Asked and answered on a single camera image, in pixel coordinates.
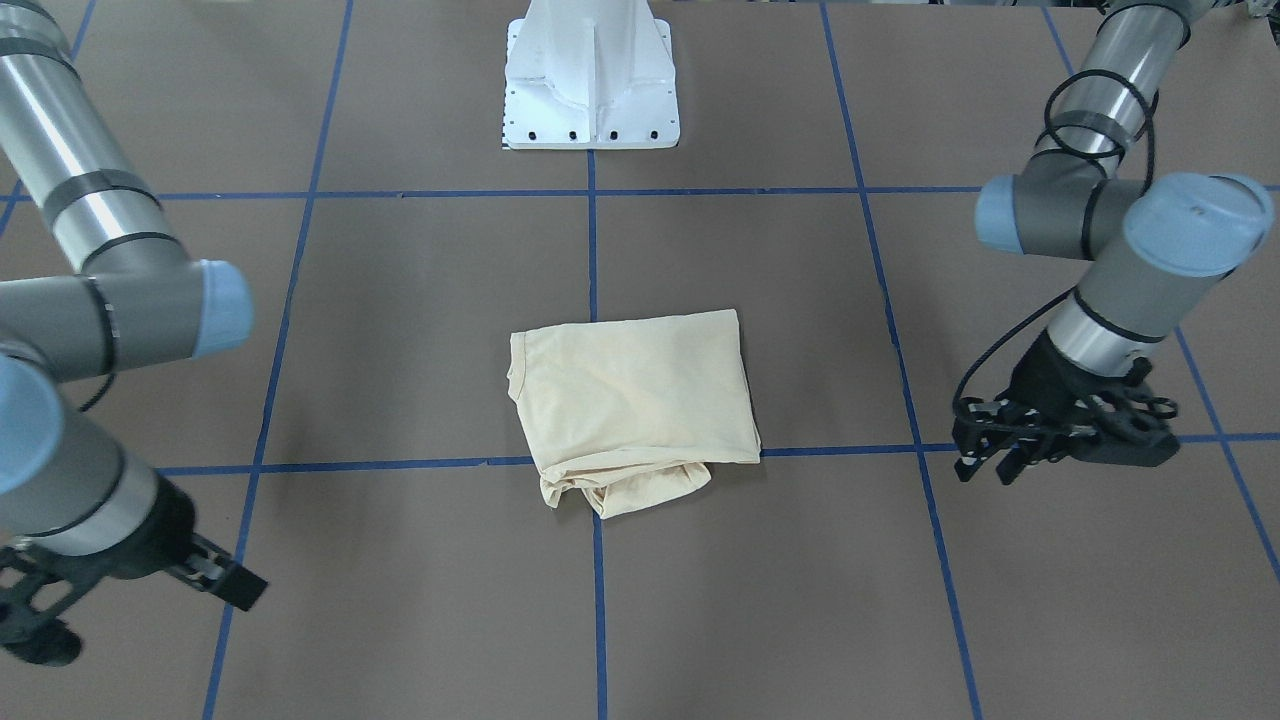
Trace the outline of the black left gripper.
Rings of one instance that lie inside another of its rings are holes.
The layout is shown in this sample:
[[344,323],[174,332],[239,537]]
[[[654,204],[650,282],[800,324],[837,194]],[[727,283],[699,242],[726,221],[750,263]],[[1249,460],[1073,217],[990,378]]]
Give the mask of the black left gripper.
[[1170,427],[1179,406],[1147,382],[1153,364],[1139,356],[1124,375],[1097,375],[1071,363],[1043,331],[995,401],[952,401],[954,470],[968,483],[997,452],[1002,486],[1028,468],[1073,459],[1156,468],[1181,448]]

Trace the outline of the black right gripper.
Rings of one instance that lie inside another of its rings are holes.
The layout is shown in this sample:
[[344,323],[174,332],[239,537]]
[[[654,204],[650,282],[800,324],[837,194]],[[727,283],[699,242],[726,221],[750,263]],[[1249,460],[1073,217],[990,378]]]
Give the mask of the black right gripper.
[[142,524],[119,544],[86,556],[55,553],[28,544],[1,551],[3,651],[26,664],[64,667],[83,641],[61,619],[102,580],[137,580],[164,573],[211,594],[241,612],[251,611],[269,587],[266,579],[232,553],[195,534],[192,498],[161,480]]

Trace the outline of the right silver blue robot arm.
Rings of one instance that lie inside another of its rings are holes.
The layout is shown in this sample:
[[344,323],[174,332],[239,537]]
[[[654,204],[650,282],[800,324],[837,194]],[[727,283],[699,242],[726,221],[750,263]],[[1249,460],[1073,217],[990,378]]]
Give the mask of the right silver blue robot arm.
[[164,573],[241,611],[268,583],[196,530],[192,498],[73,404],[65,383],[239,347],[238,268],[195,259],[97,113],[37,1],[3,4],[3,152],[70,273],[3,283],[3,650],[63,667],[63,614],[106,578]]

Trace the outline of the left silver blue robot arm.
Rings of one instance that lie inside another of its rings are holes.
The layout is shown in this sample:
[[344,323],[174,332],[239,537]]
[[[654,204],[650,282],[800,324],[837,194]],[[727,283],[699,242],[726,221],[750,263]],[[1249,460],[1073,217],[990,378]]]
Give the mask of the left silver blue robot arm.
[[1088,263],[1033,313],[1047,325],[1007,387],[951,402],[954,470],[995,462],[1010,486],[1042,462],[1156,468],[1180,448],[1175,401],[1148,384],[1152,352],[1263,246],[1268,192],[1244,176],[1155,174],[1158,88],[1213,1],[1110,1],[1083,67],[1047,99],[1033,155],[979,192],[989,249]]

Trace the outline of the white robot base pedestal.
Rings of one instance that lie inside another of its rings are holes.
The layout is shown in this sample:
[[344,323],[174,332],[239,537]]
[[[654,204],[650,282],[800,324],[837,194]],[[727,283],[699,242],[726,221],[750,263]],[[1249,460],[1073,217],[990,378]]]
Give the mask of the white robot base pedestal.
[[506,28],[503,149],[632,151],[681,138],[669,23],[648,1],[532,1]]

